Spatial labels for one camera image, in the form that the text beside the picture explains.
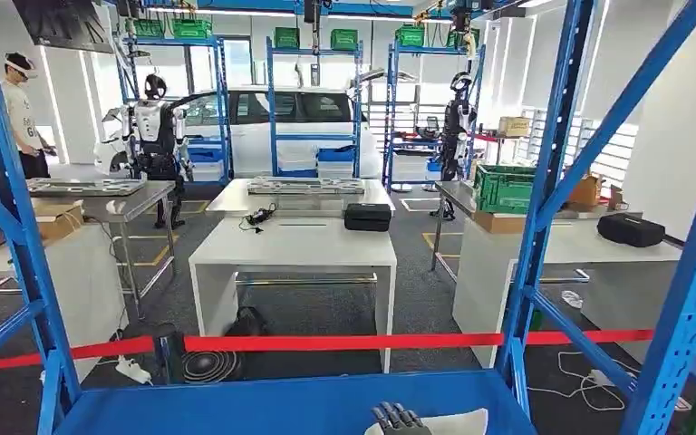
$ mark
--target white cloth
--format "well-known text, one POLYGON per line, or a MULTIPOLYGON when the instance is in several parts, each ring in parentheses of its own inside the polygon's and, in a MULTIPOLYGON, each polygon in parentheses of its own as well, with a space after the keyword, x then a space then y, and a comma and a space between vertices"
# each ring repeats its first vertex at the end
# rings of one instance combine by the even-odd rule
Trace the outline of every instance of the white cloth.
MULTIPOLYGON (((426 417, 421 420, 433 435, 485 435, 487 416, 487 410, 482 408, 465 414, 426 417)), ((382 435, 382 429, 374 423, 364 435, 382 435)))
POLYGON ((40 150, 42 148, 38 131, 35 128, 35 120, 31 103, 25 91, 10 82, 1 82, 1 89, 6 101, 6 111, 9 114, 9 123, 12 125, 14 135, 19 137, 25 144, 40 150))

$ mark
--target stainless steel table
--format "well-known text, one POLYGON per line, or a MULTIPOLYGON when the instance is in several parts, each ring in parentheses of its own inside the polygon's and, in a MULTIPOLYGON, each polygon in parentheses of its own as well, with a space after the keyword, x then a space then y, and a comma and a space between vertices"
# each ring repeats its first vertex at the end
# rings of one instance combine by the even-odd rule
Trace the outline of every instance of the stainless steel table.
POLYGON ((121 232, 121 244, 124 250, 124 266, 129 275, 131 289, 124 290, 124 294, 132 295, 134 299, 135 312, 138 318, 142 319, 144 313, 140 306, 140 300, 159 280, 159 277, 172 265, 172 272, 177 273, 175 265, 175 241, 172 234, 171 206, 169 205, 169 193, 175 188, 173 181, 147 181, 145 186, 128 197, 86 197, 75 198, 68 196, 65 198, 34 198, 37 203, 58 203, 68 202, 68 200, 83 199, 83 212, 88 218, 106 224, 118 225, 121 232), (156 271, 156 274, 140 290, 134 276, 134 264, 130 255, 130 234, 127 224, 143 214, 154 204, 161 202, 164 207, 164 221, 167 229, 167 239, 169 241, 169 256, 156 271))
POLYGON ((241 218, 259 208, 276 206, 276 215, 287 218, 342 218, 347 204, 388 204, 395 211, 391 197, 378 179, 363 179, 362 195, 249 195, 250 179, 234 179, 205 210, 223 212, 241 218))
MULTIPOLYGON (((444 257, 441 256, 439 252, 439 239, 441 238, 441 222, 444 219, 444 213, 441 211, 444 209, 444 201, 448 199, 452 206, 462 211, 467 218, 473 219, 474 213, 477 212, 476 200, 474 199, 473 188, 465 181, 455 180, 455 181, 436 181, 434 183, 436 190, 439 192, 439 219, 436 222, 436 238, 433 241, 433 254, 430 259, 430 270, 436 269, 436 262, 439 261, 444 269, 447 271, 449 276, 455 281, 458 281, 457 275, 452 271, 450 266, 444 261, 444 257)), ((580 219, 580 218, 592 218, 594 215, 601 216, 601 214, 595 213, 581 213, 575 211, 560 211, 555 215, 555 218, 560 219, 580 219)), ((590 280, 590 276, 586 274, 581 269, 575 269, 575 277, 569 278, 540 278, 540 283, 542 284, 571 284, 571 283, 587 283, 590 280)))

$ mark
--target white car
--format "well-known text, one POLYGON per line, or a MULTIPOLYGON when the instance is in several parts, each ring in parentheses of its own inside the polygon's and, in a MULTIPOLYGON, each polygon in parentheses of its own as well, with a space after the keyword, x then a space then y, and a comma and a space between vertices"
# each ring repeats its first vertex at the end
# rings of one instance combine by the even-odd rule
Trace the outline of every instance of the white car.
MULTIPOLYGON (((228 90, 233 169, 236 178, 271 175, 270 125, 268 122, 266 86, 248 85, 228 90)), ((210 145, 202 139, 219 136, 218 98, 214 91, 190 95, 173 103, 186 109, 186 136, 191 138, 188 152, 196 164, 196 181, 219 179, 216 162, 200 157, 210 145)), ((346 90, 324 88, 285 88, 275 91, 277 133, 351 134, 353 102, 346 90)), ((338 140, 279 140, 276 144, 279 167, 291 169, 315 168, 319 149, 342 148, 351 143, 338 140)), ((369 123, 362 115, 360 172, 363 179, 379 179, 382 175, 382 155, 379 142, 370 133, 369 123)), ((110 174, 126 162, 119 140, 110 138, 95 146, 96 164, 100 171, 110 174)))

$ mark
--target white t-shirt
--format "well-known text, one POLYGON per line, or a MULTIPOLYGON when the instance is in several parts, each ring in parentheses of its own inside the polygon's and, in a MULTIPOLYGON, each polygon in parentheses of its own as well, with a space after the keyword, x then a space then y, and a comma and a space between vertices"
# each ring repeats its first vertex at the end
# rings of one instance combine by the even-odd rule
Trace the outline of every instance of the white t-shirt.
POLYGON ((28 101, 25 91, 6 80, 1 82, 1 89, 4 93, 6 111, 9 114, 9 123, 12 124, 14 134, 25 144, 40 150, 42 148, 41 140, 35 128, 31 103, 28 101))

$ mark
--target gray carpet floor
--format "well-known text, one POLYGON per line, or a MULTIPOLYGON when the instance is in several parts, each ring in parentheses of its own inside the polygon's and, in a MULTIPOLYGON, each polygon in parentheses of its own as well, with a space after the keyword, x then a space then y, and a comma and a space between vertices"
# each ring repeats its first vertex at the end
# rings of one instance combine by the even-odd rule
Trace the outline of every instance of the gray carpet floor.
MULTIPOLYGON (((219 221, 219 217, 198 211, 201 199, 213 198, 216 191, 193 191, 186 205, 188 224, 177 230, 176 245, 178 272, 167 273, 143 300, 146 311, 144 322, 134 322, 125 331, 127 336, 148 334, 155 325, 174 323, 186 334, 198 332, 195 306, 188 268, 189 255, 219 221)), ((411 333, 457 333, 459 328, 452 319, 452 299, 455 285, 449 275, 439 266, 430 271, 430 247, 423 233, 433 233, 435 219, 427 211, 408 211, 400 202, 402 198, 432 198, 435 194, 415 190, 412 193, 394 195, 397 212, 391 223, 391 240, 398 258, 396 281, 396 307, 394 332, 411 333)), ((435 201, 408 201, 413 210, 436 207, 435 201)), ((156 234, 152 229, 153 215, 144 215, 131 227, 134 235, 156 234)), ((445 233, 459 233, 462 216, 447 222, 445 233)), ((440 251, 458 254, 460 240, 457 235, 442 237, 440 251)), ((163 248, 163 241, 141 242, 137 256, 153 258, 163 248)), ((457 271, 457 258, 448 263, 457 271)), ((154 267, 138 267, 137 279, 147 282, 154 267)), ((592 329, 577 310, 566 305, 560 297, 563 286, 543 288, 558 306, 573 317, 584 329, 592 329)), ((585 298, 585 287, 575 290, 585 298)), ((329 285, 248 287, 239 292, 242 305, 256 307, 268 321, 273 334, 374 334, 373 295, 366 285, 329 285)), ((0 322, 20 304, 20 298, 0 296, 0 322)), ((130 312, 130 319, 135 316, 130 312)), ((551 329, 550 324, 543 325, 551 329)), ((613 357, 633 367, 631 360, 616 345, 604 347, 613 357)), ((530 387, 551 389, 569 393, 579 387, 580 380, 561 373, 557 368, 556 355, 560 351, 572 351, 571 346, 543 346, 527 348, 527 382, 530 387)), ((0 356, 34 352, 35 347, 29 328, 10 340, 0 356)), ((148 355, 139 355, 144 368, 153 366, 148 355)), ((565 359, 565 368, 578 373, 589 373, 590 364, 582 355, 565 359)), ((83 383, 85 388, 126 386, 133 382, 113 369, 115 364, 99 365, 83 383)), ((393 372, 457 370, 478 368, 473 353, 468 349, 407 350, 394 351, 391 357, 393 372)), ((0 434, 35 433, 40 407, 41 383, 37 367, 0 371, 0 434)), ((296 376, 321 376, 380 372, 380 357, 375 351, 324 352, 324 353, 257 353, 247 360, 246 379, 265 379, 296 376)), ((601 391, 589 394, 591 402, 600 407, 615 406, 617 401, 601 391)), ((560 395, 531 391, 532 418, 540 434, 615 434, 622 421, 621 411, 593 411, 578 395, 567 399, 560 395)), ((678 422, 684 416, 677 415, 678 422)))

